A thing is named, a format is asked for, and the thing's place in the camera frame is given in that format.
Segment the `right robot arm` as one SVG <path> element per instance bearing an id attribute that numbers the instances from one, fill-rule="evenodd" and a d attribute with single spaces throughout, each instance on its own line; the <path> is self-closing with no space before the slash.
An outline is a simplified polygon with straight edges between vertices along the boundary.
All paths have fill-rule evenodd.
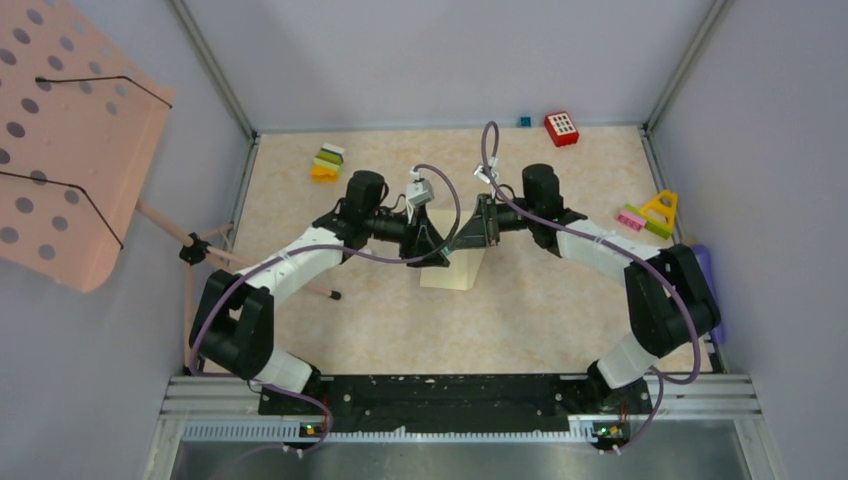
<path id="1" fill-rule="evenodd" d="M 627 385 L 720 325 L 717 302 L 691 247 L 634 243 L 602 229 L 565 207 L 559 179 L 547 164 L 523 169 L 523 194 L 515 198 L 503 193 L 492 161 L 479 164 L 475 174 L 491 191 L 478 196 L 451 249 L 494 247 L 502 233 L 526 230 L 539 248 L 580 262 L 624 287 L 630 331 L 587 371 L 586 397 L 594 409 L 614 411 L 626 400 Z"/>

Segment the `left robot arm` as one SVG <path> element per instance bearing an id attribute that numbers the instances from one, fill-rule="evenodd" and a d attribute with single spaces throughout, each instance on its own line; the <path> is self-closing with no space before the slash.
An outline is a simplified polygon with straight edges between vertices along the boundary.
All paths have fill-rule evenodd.
<path id="1" fill-rule="evenodd" d="M 276 309 L 316 276 L 353 256 L 375 260 L 364 250 L 370 239 L 398 244 L 395 264 L 448 267 L 452 238 L 441 236 L 428 217 L 426 205 L 434 194 L 421 175 L 426 168 L 419 164 L 411 169 L 402 213 L 383 206 L 388 194 L 384 177 L 359 170 L 336 206 L 293 243 L 235 273 L 214 272 L 206 281 L 190 331 L 191 373 L 199 375 L 198 361 L 205 359 L 242 380 L 282 390 L 283 401 L 297 413 L 314 410 L 321 397 L 315 382 L 320 372 L 276 344 Z"/>

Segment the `yellow envelope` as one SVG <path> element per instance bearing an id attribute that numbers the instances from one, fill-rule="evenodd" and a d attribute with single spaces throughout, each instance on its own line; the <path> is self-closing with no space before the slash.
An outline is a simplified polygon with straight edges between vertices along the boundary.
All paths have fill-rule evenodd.
<path id="1" fill-rule="evenodd" d="M 429 210 L 429 219 L 445 236 L 455 220 L 452 210 Z M 467 291 L 473 288 L 485 249 L 463 249 L 448 255 L 448 267 L 426 267 L 420 271 L 419 286 L 423 288 Z"/>

